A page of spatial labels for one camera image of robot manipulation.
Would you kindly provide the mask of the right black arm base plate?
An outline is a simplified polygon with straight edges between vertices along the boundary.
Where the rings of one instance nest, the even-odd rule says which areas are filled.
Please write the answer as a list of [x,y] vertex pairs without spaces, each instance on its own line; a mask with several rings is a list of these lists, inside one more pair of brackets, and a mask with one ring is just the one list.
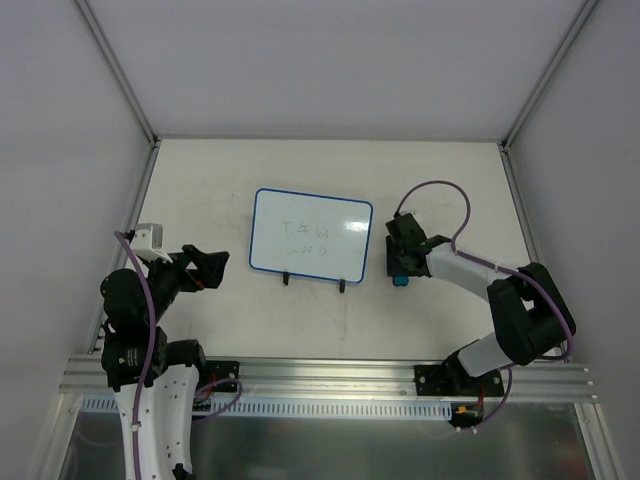
[[418,396],[429,397],[502,397],[505,393],[501,373],[491,370],[472,377],[462,367],[451,365],[423,365],[413,367],[415,390]]

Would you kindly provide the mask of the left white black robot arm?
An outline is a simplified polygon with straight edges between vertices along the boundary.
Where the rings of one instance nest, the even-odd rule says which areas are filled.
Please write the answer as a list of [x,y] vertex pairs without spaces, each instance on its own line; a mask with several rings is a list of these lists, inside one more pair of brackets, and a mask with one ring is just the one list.
[[202,345],[169,341],[160,319],[181,293],[216,289],[229,254],[193,245],[147,260],[124,247],[132,264],[108,275],[100,290],[106,320],[101,366],[121,422],[128,479],[192,479],[192,406],[208,381]]

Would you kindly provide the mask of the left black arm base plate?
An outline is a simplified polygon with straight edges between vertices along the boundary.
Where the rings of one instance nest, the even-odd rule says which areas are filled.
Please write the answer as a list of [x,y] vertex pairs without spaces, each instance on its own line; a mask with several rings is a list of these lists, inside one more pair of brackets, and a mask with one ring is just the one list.
[[205,374],[198,384],[202,390],[199,397],[209,397],[214,393],[236,393],[239,377],[240,363],[229,360],[207,360]]

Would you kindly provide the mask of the blue whiteboard eraser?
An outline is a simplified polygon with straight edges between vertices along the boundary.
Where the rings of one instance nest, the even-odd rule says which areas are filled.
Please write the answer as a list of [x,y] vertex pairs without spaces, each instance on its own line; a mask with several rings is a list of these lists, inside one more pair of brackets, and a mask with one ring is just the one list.
[[409,284],[409,277],[405,275],[396,275],[392,277],[392,284],[395,287],[405,287]]

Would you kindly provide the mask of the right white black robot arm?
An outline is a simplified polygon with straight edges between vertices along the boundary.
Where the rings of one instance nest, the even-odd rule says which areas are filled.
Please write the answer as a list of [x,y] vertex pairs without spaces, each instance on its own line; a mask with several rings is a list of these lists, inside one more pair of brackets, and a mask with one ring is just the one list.
[[395,213],[386,228],[386,269],[394,286],[413,277],[452,283],[486,301],[493,324],[492,333],[440,365],[416,366],[417,395],[500,396],[503,368],[550,361],[550,350],[573,340],[575,321],[543,265],[505,267],[457,250],[445,236],[427,236],[410,213]]

